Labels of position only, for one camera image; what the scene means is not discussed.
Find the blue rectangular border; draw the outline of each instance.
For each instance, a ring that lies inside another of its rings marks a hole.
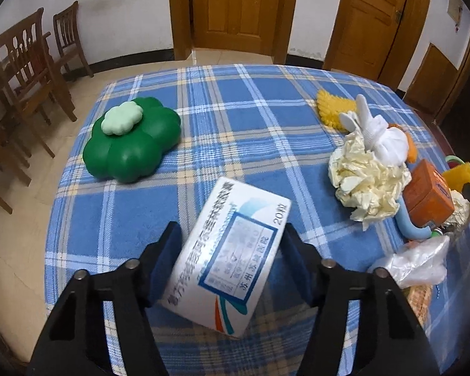
[[[232,228],[233,222],[235,222],[236,217],[241,217],[243,219],[246,219],[247,221],[258,224],[259,226],[265,227],[265,228],[267,228],[267,229],[269,229],[273,232],[271,238],[269,239],[268,247],[267,247],[267,249],[266,249],[266,251],[264,252],[264,255],[263,255],[263,260],[265,260],[265,262],[261,266],[259,266],[258,271],[254,275],[254,280],[251,283],[251,286],[249,287],[249,290],[247,291],[247,294],[246,294],[246,297],[244,298],[244,300],[241,300],[240,298],[236,298],[233,295],[229,295],[229,294],[227,294],[223,291],[219,291],[217,288],[213,288],[213,287],[211,287],[211,286],[209,286],[205,283],[206,277],[209,274],[209,271],[211,270],[211,267],[214,264],[214,261],[216,260],[216,257],[219,254],[219,251],[221,250],[221,247],[223,246],[224,241],[227,238],[228,233],[229,233],[230,229]],[[278,229],[276,229],[273,226],[269,226],[269,225],[267,225],[263,222],[257,221],[256,219],[252,219],[251,217],[248,217],[248,216],[243,215],[241,213],[233,212],[232,218],[230,219],[230,222],[228,223],[227,228],[224,230],[223,236],[219,240],[219,243],[217,244],[216,250],[214,251],[211,259],[209,260],[209,263],[207,264],[207,267],[204,270],[204,273],[202,274],[200,280],[198,280],[198,285],[201,286],[202,288],[205,288],[208,291],[211,291],[214,294],[219,295],[220,297],[225,298],[228,301],[234,302],[236,304],[246,305],[247,301],[249,300],[249,297],[251,296],[251,293],[253,292],[254,286],[258,282],[258,278],[259,278],[259,275],[261,273],[261,270],[263,269],[264,265],[266,264],[266,258],[268,256],[269,250],[272,248],[273,241],[275,239],[275,236],[277,235],[277,231],[278,231]]]

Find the clear plastic bag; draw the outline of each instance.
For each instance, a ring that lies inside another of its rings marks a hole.
[[[444,235],[429,238],[416,246],[405,245],[398,253],[376,260],[367,271],[372,273],[377,267],[386,268],[400,288],[439,284],[447,275],[444,260],[449,242],[449,236]]]

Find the checkered fabric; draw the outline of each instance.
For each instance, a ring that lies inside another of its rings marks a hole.
[[[54,201],[45,253],[45,297],[52,309],[75,270],[112,270],[156,241],[169,221],[186,237],[220,176],[292,200],[289,215],[303,241],[350,270],[365,271],[402,245],[393,219],[362,231],[334,197],[327,163],[344,135],[322,125],[317,90],[366,96],[374,115],[409,131],[420,157],[446,168],[444,154],[420,119],[386,86],[350,75],[292,66],[227,65],[168,70],[105,87],[81,129]],[[181,143],[156,173],[130,185],[97,181],[82,150],[98,117],[126,100],[153,96],[182,120]],[[459,352],[470,319],[470,230],[451,246],[447,279],[433,293],[426,334],[442,370]],[[171,375],[295,374],[316,309],[301,300],[282,255],[277,257],[242,339],[231,339],[161,306],[148,311]],[[350,305],[339,374],[351,371],[359,305]],[[112,306],[107,339],[114,372],[124,374]]]

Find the green flower-shaped object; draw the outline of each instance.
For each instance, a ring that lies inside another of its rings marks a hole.
[[[103,133],[104,115],[94,123],[83,153],[87,170],[94,177],[134,182],[153,173],[163,153],[179,142],[181,119],[174,110],[163,107],[154,97],[137,97],[133,102],[142,107],[143,118],[127,134]]]

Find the black baseboard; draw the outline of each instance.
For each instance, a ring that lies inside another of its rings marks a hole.
[[[322,66],[324,66],[324,62],[317,59],[306,58],[304,56],[287,54],[286,65],[311,67],[312,69],[322,69]]]
[[[89,66],[91,67],[92,72],[96,74],[98,72],[109,71],[118,67],[150,64],[153,62],[166,62],[168,60],[174,60],[174,50],[172,48],[168,50],[139,52],[138,54],[118,56],[116,58],[90,64]],[[83,76],[87,76],[87,71],[84,67],[72,69],[70,72],[63,74],[63,77],[68,81],[72,81]]]
[[[399,96],[401,99],[403,99],[403,98],[404,98],[404,95],[405,95],[405,92],[404,92],[403,90],[397,89],[397,90],[395,91],[395,94],[396,94],[397,96]]]

